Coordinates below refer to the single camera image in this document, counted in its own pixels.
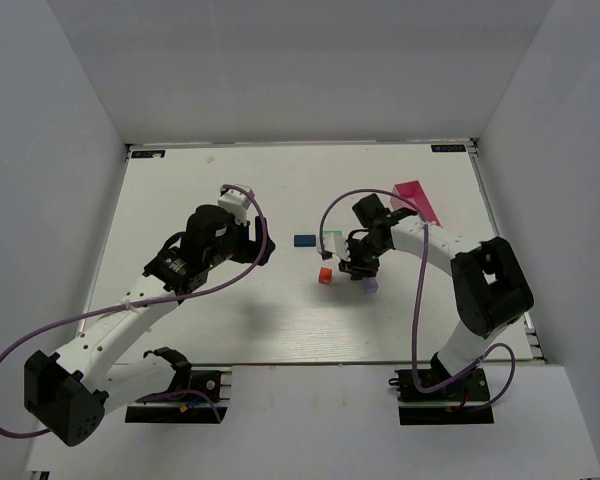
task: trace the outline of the dark blue rectangular block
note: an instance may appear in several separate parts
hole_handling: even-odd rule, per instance
[[[294,235],[293,236],[294,247],[315,247],[316,236],[315,235]]]

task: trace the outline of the gray wall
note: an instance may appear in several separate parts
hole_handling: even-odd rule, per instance
[[[600,2],[556,0],[480,154],[541,344],[565,365],[600,460]]]
[[[128,143],[480,135],[552,0],[49,0]]]
[[[0,352],[80,311],[124,166],[124,147],[43,0],[0,0]],[[0,423],[30,431],[22,366],[0,368]],[[0,437],[0,480],[20,478],[26,440]]]

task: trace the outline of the purple block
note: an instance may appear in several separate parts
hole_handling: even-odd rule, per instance
[[[367,295],[376,293],[378,291],[378,282],[375,277],[365,277],[362,279],[362,289]]]

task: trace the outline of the pink open box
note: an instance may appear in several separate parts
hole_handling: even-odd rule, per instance
[[[413,203],[415,203],[420,208],[420,210],[422,210],[422,213],[424,213],[424,216],[428,222],[435,222],[438,226],[442,226],[440,220],[438,220],[436,212],[433,211],[433,207],[429,203],[429,199],[425,195],[422,185],[420,185],[420,182],[415,180],[413,182],[395,185],[393,187],[393,193],[397,193],[401,197],[405,197],[406,199],[411,200]],[[397,210],[398,208],[402,207],[410,208],[409,205],[407,205],[406,203],[401,202],[397,198],[393,197],[391,197],[391,206],[394,210]]]

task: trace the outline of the black label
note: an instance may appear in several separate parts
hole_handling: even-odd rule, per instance
[[[466,152],[464,145],[431,145],[433,153]]]
[[[131,158],[163,158],[164,150],[136,150],[131,152]]]

